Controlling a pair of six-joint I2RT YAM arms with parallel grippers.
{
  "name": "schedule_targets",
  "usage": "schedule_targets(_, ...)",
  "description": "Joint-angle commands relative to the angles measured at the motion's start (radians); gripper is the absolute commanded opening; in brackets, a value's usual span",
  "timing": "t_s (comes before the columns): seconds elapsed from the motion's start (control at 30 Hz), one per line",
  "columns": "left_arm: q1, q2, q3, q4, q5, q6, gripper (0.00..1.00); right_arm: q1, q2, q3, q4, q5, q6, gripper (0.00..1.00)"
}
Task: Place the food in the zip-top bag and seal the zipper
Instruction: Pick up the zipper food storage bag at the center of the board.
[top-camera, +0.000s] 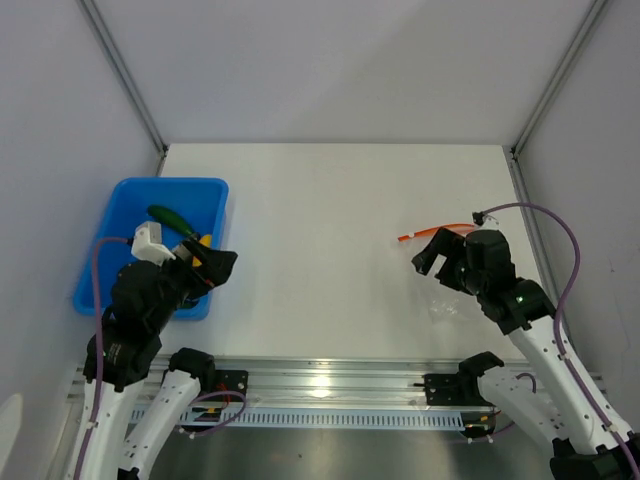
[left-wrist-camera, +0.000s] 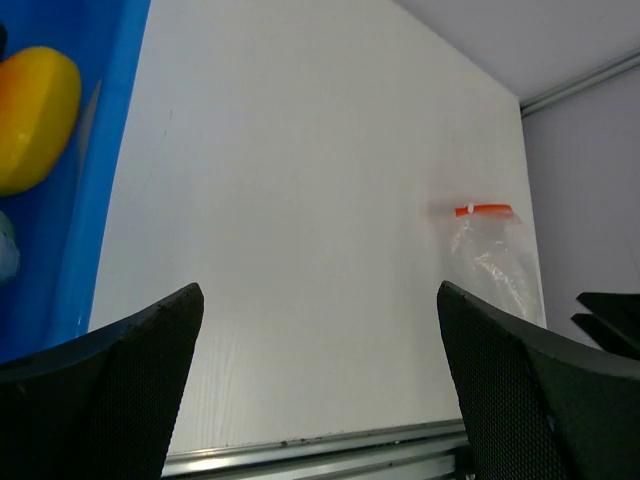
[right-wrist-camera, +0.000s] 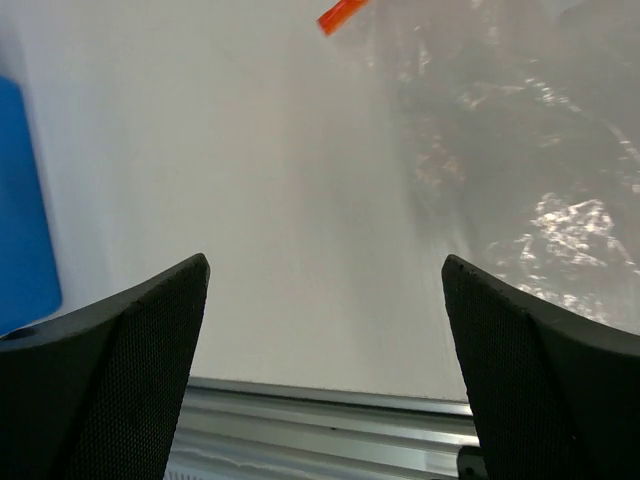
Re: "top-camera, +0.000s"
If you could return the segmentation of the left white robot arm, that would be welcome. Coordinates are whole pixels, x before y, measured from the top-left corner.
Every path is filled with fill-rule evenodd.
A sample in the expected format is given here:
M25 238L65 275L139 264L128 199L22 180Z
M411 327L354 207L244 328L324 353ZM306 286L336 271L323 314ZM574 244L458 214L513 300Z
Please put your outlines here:
M241 391L221 388L213 356L182 348L171 357L142 421L127 428L168 321L186 301L225 284L238 255L207 247L195 235L174 250L150 244L149 255L118 271L112 302L102 307L99 255L110 241L100 239L91 259L96 331L87 345L81 425L66 472L70 479L145 479L192 403L246 399Z

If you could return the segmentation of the yellow mango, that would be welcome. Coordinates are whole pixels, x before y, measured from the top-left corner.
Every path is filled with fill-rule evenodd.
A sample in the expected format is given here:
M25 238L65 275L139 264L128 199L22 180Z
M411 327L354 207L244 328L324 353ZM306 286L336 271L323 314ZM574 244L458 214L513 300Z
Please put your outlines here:
M211 234L206 234L200 237L198 240L199 247L196 249L196 252L192 254L192 266L194 268L199 267L202 264L201 258L203 257L203 252L211 247L211 243Z

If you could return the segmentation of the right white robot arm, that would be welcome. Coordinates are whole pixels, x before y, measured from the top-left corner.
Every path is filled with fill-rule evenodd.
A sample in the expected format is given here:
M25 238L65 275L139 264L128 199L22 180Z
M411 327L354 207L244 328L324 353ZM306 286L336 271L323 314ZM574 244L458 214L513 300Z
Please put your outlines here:
M504 412L547 450L556 479L638 478L638 433L598 389L564 328L554 324L556 310L542 287L517 275L504 235L440 228L412 264L426 275L438 257L444 259L435 275L439 283L476 299L546 392L540 396L520 386L501 359L483 352L460 363L458 395Z

